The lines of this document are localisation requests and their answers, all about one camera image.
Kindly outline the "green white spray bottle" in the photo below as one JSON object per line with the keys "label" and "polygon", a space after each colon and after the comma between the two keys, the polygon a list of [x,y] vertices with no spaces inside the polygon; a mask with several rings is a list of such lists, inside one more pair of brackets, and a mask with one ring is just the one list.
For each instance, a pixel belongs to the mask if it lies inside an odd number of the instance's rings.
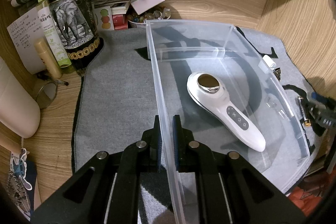
{"label": "green white spray bottle", "polygon": [[40,20],[47,43],[61,69],[71,66],[71,61],[64,49],[60,36],[54,24],[52,13],[47,0],[38,0],[38,19]]}

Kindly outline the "clear plastic storage bin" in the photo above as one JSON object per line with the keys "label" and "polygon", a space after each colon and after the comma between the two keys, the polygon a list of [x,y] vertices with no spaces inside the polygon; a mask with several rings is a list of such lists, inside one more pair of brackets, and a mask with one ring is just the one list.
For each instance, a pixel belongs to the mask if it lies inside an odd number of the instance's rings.
{"label": "clear plastic storage bin", "polygon": [[283,193],[308,168],[307,139],[291,99],[237,27],[151,20],[147,46],[177,223],[199,223],[195,173],[177,163],[177,127],[218,153],[237,152]]}

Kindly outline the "black gold lipstick tube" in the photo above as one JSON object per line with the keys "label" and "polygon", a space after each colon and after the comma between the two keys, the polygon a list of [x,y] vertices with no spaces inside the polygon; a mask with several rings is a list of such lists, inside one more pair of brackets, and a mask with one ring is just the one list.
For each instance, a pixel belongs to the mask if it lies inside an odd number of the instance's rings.
{"label": "black gold lipstick tube", "polygon": [[305,127],[310,127],[311,126],[311,121],[308,118],[306,108],[303,105],[303,97],[298,97],[297,100],[298,100],[298,104],[299,104],[299,107],[300,107],[300,110],[301,110],[303,123],[304,123]]}

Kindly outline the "white handwritten paper note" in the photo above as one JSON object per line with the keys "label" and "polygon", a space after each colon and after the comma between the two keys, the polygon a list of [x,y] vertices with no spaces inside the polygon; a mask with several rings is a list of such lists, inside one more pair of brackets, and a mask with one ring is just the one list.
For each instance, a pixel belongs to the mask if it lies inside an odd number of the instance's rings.
{"label": "white handwritten paper note", "polygon": [[35,41],[44,37],[37,8],[34,7],[15,20],[7,27],[7,31],[27,71],[34,75],[45,70],[46,66],[34,47]]}

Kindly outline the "red small box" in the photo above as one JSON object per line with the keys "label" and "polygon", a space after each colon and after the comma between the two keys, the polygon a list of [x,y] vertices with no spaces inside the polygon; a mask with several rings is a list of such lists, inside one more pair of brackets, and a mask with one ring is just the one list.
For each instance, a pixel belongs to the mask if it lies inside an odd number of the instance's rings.
{"label": "red small box", "polygon": [[125,14],[118,14],[112,16],[113,26],[115,30],[127,30],[128,23]]}

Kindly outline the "white handheld massager device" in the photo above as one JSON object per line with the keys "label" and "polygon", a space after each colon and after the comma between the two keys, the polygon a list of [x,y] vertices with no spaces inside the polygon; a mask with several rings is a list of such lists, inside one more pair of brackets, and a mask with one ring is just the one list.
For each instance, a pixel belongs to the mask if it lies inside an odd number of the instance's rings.
{"label": "white handheld massager device", "polygon": [[193,101],[222,122],[242,143],[263,152],[266,141],[257,126],[235,106],[224,83],[213,75],[194,72],[187,78]]}

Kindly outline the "grey mat with black letters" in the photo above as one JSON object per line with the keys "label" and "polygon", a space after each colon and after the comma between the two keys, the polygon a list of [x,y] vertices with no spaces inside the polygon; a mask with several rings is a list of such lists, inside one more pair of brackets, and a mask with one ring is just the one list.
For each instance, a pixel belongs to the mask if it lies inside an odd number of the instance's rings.
{"label": "grey mat with black letters", "polygon": [[[291,62],[280,39],[247,28],[238,30],[262,56],[270,56],[276,68],[281,68],[279,83],[295,101],[309,146],[309,167],[321,146],[321,136],[313,128],[303,126],[297,98],[310,96],[313,88]],[[88,66],[81,86],[73,135],[75,169],[80,169],[98,151],[123,151],[153,126],[158,115],[146,29],[114,31],[103,39],[104,48]],[[142,182],[139,223],[177,223],[163,152],[162,156],[161,172],[146,176]]]}

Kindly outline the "beige cylindrical container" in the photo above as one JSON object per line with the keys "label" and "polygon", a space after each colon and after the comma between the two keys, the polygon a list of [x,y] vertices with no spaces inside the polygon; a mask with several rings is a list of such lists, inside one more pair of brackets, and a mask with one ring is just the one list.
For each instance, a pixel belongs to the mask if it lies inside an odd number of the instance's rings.
{"label": "beige cylindrical container", "polygon": [[1,60],[1,122],[22,138],[32,137],[41,121],[37,102]]}

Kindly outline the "yellow lip balm tube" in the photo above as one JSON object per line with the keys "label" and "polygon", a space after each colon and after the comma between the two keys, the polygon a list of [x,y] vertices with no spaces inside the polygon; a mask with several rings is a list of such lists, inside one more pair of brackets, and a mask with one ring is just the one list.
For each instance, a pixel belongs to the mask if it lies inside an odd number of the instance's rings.
{"label": "yellow lip balm tube", "polygon": [[45,38],[38,38],[34,42],[34,47],[50,75],[55,79],[60,79],[63,75],[62,71]]}

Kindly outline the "white folded card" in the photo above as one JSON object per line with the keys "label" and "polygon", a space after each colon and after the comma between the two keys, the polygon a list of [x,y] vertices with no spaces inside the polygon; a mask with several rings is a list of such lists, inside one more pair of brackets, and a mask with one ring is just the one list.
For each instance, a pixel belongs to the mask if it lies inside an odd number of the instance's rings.
{"label": "white folded card", "polygon": [[130,4],[134,11],[140,15],[164,1],[165,0],[133,0]]}

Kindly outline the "fruit picture card box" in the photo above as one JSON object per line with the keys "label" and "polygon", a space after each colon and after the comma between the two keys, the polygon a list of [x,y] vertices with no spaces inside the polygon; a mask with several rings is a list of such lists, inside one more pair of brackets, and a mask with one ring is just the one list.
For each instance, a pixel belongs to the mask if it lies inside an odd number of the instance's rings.
{"label": "fruit picture card box", "polygon": [[94,16],[98,31],[113,31],[112,12],[109,6],[94,8]]}

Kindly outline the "bowl of glass marbles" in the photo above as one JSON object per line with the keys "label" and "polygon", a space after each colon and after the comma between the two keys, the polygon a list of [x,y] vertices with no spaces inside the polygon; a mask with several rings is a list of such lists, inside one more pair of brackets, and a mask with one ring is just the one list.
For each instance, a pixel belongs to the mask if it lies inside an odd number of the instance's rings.
{"label": "bowl of glass marbles", "polygon": [[146,12],[137,14],[134,8],[129,8],[126,19],[131,28],[145,27],[147,20],[162,20],[171,18],[171,9],[165,6],[154,6]]}

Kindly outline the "orange cloth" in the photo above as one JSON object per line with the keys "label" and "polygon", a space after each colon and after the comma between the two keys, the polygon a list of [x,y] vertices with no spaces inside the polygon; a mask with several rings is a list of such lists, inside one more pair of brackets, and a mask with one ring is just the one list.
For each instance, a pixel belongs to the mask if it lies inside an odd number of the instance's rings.
{"label": "orange cloth", "polygon": [[323,172],[307,176],[293,189],[288,198],[307,217],[316,209],[334,180],[334,173]]}

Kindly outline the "dark elephant label bottle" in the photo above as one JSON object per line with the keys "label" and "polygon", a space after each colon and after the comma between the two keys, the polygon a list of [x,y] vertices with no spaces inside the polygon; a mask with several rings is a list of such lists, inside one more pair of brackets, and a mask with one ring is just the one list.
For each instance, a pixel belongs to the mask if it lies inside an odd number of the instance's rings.
{"label": "dark elephant label bottle", "polygon": [[83,71],[100,53],[99,38],[89,0],[48,0],[56,29],[67,56],[77,71]]}

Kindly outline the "white power adapter plug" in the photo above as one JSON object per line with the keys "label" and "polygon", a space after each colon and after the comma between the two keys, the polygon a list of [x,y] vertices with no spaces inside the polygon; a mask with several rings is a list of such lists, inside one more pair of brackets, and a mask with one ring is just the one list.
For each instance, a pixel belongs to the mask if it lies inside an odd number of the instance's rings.
{"label": "white power adapter plug", "polygon": [[264,60],[264,62],[266,63],[266,65],[268,65],[268,67],[272,70],[276,69],[276,63],[272,60],[272,58],[268,55],[264,55],[262,57],[262,59]]}

